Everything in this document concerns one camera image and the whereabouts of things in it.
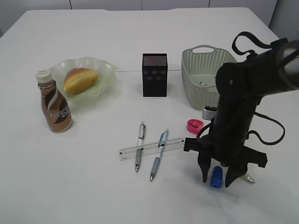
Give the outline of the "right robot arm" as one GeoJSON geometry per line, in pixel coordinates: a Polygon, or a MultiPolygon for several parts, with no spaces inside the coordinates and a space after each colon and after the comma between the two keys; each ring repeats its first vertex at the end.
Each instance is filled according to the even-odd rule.
{"type": "Polygon", "coordinates": [[[220,95],[211,122],[196,138],[186,138],[184,150],[198,152],[203,181],[212,160],[228,168],[225,185],[245,175],[248,164],[264,168],[267,155],[245,146],[256,107],[267,95],[299,88],[299,42],[283,38],[267,46],[261,54],[251,52],[241,63],[225,63],[216,75],[220,95]]]}

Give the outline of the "black covered right gripper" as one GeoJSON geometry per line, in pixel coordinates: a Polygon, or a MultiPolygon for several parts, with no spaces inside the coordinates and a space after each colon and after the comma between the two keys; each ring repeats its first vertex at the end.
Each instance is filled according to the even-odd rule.
{"type": "Polygon", "coordinates": [[[244,145],[247,132],[252,122],[252,118],[247,118],[238,126],[232,128],[227,133],[217,135],[219,127],[217,122],[211,122],[204,126],[199,132],[201,134],[209,129],[208,134],[197,136],[196,138],[186,138],[184,151],[196,151],[198,155],[198,165],[202,172],[202,180],[207,181],[208,172],[211,166],[211,158],[223,163],[228,167],[225,177],[225,187],[228,188],[236,179],[245,175],[248,171],[248,163],[253,163],[261,168],[266,167],[267,155],[244,145]]]}

